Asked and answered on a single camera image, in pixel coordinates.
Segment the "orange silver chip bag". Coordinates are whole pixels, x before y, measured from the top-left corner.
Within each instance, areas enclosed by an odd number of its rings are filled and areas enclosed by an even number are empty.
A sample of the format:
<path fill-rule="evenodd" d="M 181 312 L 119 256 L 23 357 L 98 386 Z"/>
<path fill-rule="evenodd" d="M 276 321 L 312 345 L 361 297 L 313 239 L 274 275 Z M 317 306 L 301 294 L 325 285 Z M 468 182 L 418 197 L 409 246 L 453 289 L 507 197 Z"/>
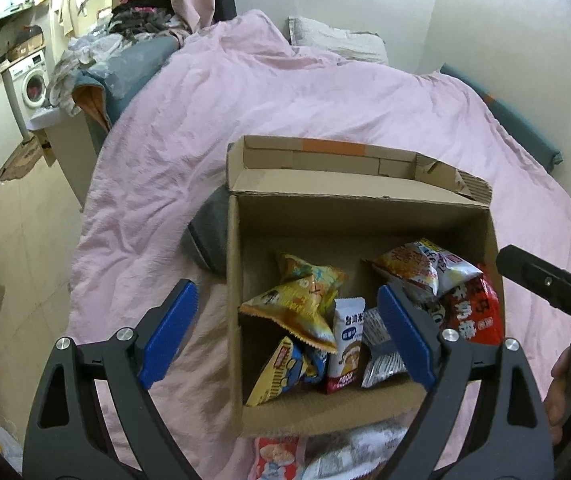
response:
<path fill-rule="evenodd" d="M 426 238 L 391 249 L 369 263 L 390 282 L 399 282 L 418 304 L 433 302 L 483 274 L 474 264 Z"/>

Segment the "small white brown snack pack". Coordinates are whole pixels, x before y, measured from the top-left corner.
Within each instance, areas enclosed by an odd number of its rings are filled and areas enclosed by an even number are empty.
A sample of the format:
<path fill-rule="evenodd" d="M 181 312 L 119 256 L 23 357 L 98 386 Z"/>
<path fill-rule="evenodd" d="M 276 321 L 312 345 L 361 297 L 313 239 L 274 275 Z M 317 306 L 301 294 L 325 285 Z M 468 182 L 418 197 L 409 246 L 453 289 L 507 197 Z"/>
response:
<path fill-rule="evenodd" d="M 363 297 L 335 300 L 333 335 L 336 352 L 328 357 L 326 393 L 334 393 L 356 379 L 360 361 L 366 300 Z"/>

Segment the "pile of clothes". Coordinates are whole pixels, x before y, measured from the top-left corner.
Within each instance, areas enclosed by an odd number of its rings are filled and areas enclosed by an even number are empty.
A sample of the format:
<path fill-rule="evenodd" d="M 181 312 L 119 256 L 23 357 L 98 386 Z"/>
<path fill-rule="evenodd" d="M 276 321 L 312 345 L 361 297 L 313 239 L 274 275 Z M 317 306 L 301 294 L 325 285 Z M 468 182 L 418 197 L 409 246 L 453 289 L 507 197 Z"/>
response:
<path fill-rule="evenodd" d="M 122 58 L 136 44 L 170 37 L 181 48 L 189 35 L 188 24 L 174 13 L 171 0 L 120 0 L 86 35 L 69 40 L 54 67 L 48 101 L 74 116 L 80 108 L 72 99 L 72 88 L 83 70 L 103 76 L 108 62 Z"/>

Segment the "teal bed headboard cushion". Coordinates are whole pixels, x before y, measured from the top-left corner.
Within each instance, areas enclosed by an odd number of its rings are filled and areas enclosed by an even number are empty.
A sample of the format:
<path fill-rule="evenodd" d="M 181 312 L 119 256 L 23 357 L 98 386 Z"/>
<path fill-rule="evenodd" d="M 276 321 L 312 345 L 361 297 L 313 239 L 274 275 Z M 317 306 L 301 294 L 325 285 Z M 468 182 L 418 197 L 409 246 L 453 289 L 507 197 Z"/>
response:
<path fill-rule="evenodd" d="M 500 122 L 500 125 L 507 130 L 507 133 L 522 148 L 525 148 L 549 174 L 563 163 L 562 152 L 519 112 L 509 107 L 502 100 L 497 100 L 481 84 L 464 75 L 461 70 L 444 63 L 439 71 L 461 80 L 472 88 Z"/>

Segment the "red white snack bag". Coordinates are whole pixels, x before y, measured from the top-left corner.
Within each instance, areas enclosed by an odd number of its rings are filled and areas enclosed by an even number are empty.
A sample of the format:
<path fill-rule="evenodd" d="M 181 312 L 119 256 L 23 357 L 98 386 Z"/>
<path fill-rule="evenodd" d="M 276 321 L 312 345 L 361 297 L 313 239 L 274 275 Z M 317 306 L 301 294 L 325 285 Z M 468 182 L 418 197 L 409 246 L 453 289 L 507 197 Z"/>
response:
<path fill-rule="evenodd" d="M 482 274 L 447 292 L 439 305 L 444 309 L 441 328 L 451 328 L 476 344 L 495 346 L 503 339 L 500 301 L 485 266 Z"/>

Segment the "pink bed duvet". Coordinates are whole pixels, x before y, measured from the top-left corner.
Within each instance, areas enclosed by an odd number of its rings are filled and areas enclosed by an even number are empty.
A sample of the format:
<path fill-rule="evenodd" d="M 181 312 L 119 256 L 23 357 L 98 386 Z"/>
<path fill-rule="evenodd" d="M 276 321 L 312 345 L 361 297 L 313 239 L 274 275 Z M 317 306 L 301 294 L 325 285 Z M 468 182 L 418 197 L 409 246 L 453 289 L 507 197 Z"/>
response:
<path fill-rule="evenodd" d="M 223 184 L 220 278 L 181 237 Z M 571 199 L 460 80 L 295 48 L 246 12 L 190 37 L 107 135 L 72 264 L 69 335 L 110 338 L 194 282 L 197 321 L 150 393 L 201 477 L 243 479 L 258 436 L 371 425 L 425 396 L 401 378 L 246 406 L 241 349 L 256 342 L 269 356 L 279 326 L 238 308 L 278 283 L 276 255 L 336 266 L 349 274 L 342 296 L 375 304 L 384 280 L 369 260 L 421 237 L 488 271 L 515 245 L 571 272 Z"/>

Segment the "light blue white snack bag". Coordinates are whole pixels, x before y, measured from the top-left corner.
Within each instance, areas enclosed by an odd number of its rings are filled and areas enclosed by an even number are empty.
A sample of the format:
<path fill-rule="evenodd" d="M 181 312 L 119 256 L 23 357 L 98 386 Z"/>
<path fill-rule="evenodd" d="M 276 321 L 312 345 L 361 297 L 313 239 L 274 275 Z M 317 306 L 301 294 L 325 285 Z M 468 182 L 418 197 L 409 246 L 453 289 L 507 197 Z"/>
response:
<path fill-rule="evenodd" d="M 395 419 L 332 434 L 307 442 L 303 479 L 362 479 L 385 464 L 407 434 Z"/>

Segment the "white pillow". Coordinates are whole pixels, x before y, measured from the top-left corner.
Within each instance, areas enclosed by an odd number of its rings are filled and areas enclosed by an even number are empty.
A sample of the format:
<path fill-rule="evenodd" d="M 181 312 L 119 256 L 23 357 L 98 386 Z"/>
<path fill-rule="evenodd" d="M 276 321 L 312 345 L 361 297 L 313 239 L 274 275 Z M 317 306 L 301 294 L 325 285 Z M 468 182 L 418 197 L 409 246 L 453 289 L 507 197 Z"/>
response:
<path fill-rule="evenodd" d="M 303 16 L 289 16 L 287 29 L 293 46 L 327 50 L 348 60 L 389 65 L 383 39 L 371 32 L 334 28 Z"/>

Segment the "pink cartoon snack bag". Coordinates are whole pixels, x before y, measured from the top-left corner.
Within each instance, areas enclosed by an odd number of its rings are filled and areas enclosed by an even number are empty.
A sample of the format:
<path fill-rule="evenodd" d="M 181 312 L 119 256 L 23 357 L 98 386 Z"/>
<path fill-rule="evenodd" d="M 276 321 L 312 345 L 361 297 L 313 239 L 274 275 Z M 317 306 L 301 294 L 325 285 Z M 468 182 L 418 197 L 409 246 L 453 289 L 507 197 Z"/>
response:
<path fill-rule="evenodd" d="M 248 478 L 295 480 L 305 471 L 306 437 L 258 437 L 254 441 L 255 460 Z"/>

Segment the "white washing machine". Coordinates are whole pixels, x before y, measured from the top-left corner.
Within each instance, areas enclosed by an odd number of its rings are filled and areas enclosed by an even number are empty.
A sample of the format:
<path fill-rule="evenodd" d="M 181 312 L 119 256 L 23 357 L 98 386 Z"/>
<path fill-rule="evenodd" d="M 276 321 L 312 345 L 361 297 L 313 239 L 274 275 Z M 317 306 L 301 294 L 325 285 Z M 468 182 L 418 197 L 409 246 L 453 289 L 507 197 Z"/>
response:
<path fill-rule="evenodd" d="M 12 62 L 3 72 L 2 78 L 20 134 L 28 140 L 31 133 L 27 129 L 27 123 L 35 111 L 46 102 L 49 85 L 46 49 L 40 48 Z"/>

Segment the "blue yellow snack bag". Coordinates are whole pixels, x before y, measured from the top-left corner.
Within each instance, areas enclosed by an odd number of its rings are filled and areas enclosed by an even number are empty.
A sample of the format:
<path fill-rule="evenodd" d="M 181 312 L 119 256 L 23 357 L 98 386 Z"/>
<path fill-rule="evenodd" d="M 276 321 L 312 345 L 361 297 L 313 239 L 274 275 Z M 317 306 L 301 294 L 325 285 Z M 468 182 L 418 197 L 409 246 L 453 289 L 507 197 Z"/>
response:
<path fill-rule="evenodd" d="M 253 408 L 272 401 L 299 385 L 321 382 L 325 376 L 328 357 L 328 352 L 304 348 L 291 337 L 282 337 L 250 381 L 245 405 Z"/>

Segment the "dark grey striped garment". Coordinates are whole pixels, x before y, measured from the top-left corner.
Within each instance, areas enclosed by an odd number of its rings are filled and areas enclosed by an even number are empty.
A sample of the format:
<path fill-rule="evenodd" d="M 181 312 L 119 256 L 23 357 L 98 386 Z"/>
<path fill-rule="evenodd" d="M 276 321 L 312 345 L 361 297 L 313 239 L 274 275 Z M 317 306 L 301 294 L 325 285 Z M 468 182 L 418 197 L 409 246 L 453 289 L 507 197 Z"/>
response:
<path fill-rule="evenodd" d="M 227 276 L 229 198 L 227 184 L 216 188 L 181 237 L 184 252 L 200 268 L 220 278 Z"/>

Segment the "gold yellow chip bag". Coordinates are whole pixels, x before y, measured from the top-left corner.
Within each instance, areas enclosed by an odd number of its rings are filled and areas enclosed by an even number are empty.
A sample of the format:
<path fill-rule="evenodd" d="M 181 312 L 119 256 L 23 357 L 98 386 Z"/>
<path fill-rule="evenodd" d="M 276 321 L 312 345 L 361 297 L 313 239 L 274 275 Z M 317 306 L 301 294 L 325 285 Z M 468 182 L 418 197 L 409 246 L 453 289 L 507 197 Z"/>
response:
<path fill-rule="evenodd" d="M 320 266 L 285 252 L 276 255 L 276 263 L 280 284 L 245 300 L 238 310 L 276 323 L 311 347 L 335 353 L 330 318 L 334 300 L 349 274 L 336 266 Z"/>

